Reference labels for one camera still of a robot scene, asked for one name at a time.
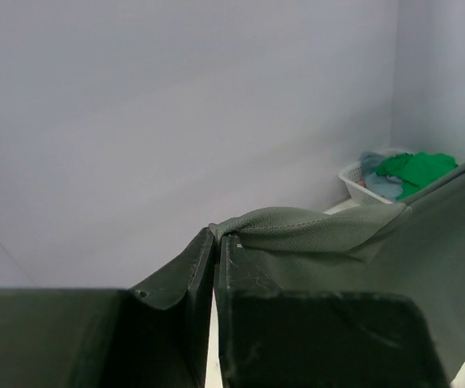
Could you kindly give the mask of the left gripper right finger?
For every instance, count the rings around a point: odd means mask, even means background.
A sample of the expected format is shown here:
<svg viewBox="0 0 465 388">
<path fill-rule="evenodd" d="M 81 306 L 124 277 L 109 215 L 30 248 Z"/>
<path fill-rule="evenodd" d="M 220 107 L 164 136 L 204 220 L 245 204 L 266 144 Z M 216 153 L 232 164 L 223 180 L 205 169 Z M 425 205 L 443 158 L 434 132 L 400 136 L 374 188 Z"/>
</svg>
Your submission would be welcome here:
<svg viewBox="0 0 465 388">
<path fill-rule="evenodd" d="M 222 239 L 215 283 L 226 387 L 447 387 L 426 321 L 388 293 L 279 281 L 277 257 Z"/>
</svg>

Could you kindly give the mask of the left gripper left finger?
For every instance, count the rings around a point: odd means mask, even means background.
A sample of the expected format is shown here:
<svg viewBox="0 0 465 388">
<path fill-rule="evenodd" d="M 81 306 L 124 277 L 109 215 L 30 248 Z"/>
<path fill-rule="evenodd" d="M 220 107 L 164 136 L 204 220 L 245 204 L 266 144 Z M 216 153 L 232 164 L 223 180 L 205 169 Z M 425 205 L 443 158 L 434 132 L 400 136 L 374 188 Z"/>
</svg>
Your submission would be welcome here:
<svg viewBox="0 0 465 388">
<path fill-rule="evenodd" d="M 130 289 L 0 289 L 0 387 L 202 387 L 215 238 Z"/>
</svg>

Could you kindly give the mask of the grey t shirt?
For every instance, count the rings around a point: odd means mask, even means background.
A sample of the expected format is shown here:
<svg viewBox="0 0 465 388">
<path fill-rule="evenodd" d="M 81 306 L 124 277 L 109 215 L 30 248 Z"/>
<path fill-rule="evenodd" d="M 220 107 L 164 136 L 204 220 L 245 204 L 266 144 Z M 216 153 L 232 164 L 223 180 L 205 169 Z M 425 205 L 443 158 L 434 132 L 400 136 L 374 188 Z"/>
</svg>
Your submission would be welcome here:
<svg viewBox="0 0 465 388">
<path fill-rule="evenodd" d="M 231 285 L 409 297 L 448 378 L 465 363 L 465 163 L 394 204 L 334 214 L 264 208 L 210 230 L 242 247 L 226 260 Z"/>
</svg>

